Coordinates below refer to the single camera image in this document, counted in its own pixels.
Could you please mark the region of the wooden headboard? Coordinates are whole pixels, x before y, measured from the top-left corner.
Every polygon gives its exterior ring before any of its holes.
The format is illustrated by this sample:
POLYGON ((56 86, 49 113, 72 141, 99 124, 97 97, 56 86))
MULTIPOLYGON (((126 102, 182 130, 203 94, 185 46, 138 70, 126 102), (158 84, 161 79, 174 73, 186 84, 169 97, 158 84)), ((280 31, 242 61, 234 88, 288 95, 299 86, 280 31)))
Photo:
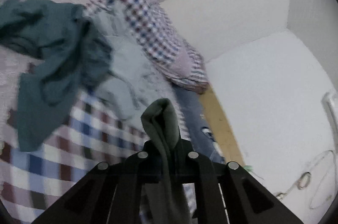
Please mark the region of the wooden headboard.
POLYGON ((245 162, 233 130, 212 87, 209 87, 204 94, 199 96, 199 101, 204 107, 206 120, 225 159, 227 161, 235 161, 244 166, 245 162))

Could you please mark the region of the plaid patchwork bed sheet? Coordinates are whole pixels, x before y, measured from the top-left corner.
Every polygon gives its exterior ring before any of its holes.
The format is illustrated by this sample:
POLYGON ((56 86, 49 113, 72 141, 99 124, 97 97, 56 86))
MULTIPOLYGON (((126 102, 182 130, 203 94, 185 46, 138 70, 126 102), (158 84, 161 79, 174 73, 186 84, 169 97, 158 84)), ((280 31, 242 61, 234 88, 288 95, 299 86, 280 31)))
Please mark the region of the plaid patchwork bed sheet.
MULTIPOLYGON (((147 138, 143 128, 118 119, 96 97, 95 87, 80 87, 66 121, 39 149, 21 151, 16 128, 19 78, 40 62, 1 45, 1 201, 15 223, 32 223, 95 164, 120 163, 140 151, 147 138)), ((176 97, 172 104, 181 134, 188 137, 176 97)))

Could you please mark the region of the blue cartoon pillow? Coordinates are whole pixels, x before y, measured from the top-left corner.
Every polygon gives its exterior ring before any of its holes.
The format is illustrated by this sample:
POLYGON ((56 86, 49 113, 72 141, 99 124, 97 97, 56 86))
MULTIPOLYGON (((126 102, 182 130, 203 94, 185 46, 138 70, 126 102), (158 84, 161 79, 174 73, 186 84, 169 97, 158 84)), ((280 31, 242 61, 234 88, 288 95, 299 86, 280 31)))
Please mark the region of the blue cartoon pillow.
POLYGON ((198 94, 176 85, 172 87, 184 115, 194 151, 207 156, 212 162, 224 164, 224 155, 204 116, 204 107, 199 102, 198 94))

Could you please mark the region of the light grey garment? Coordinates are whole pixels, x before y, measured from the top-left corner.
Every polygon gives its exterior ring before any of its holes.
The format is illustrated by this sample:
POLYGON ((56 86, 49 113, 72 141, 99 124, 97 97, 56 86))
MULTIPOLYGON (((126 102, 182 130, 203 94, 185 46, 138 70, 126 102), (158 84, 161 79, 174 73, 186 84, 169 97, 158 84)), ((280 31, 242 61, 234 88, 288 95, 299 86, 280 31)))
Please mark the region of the light grey garment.
POLYGON ((172 88, 131 35, 120 11, 101 11, 93 21, 112 47, 108 76, 95 95, 118 119, 142 129, 141 115, 152 102, 175 101, 172 88))

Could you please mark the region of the dark teal garment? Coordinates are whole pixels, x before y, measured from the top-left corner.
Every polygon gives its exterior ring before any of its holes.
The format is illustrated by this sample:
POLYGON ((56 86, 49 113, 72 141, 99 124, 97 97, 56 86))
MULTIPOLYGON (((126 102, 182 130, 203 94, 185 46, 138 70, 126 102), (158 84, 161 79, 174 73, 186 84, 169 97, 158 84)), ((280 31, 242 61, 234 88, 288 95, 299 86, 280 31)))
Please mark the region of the dark teal garment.
POLYGON ((16 128, 21 151, 33 152, 67 119, 80 87, 105 78, 111 46, 83 5, 50 0, 6 0, 1 45, 39 59, 19 78, 16 128))

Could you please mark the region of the grey green garment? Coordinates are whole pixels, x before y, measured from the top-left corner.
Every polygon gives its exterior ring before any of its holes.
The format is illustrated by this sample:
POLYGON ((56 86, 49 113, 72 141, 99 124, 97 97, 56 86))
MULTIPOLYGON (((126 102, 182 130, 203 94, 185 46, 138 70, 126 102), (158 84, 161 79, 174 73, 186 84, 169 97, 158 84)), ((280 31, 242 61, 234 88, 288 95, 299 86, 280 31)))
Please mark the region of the grey green garment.
POLYGON ((162 160, 160 181, 145 185, 153 221, 154 223, 191 223, 190 209, 183 185, 170 173, 172 154, 180 139, 174 106, 169 99, 158 99, 144 111, 141 120, 144 131, 162 160))

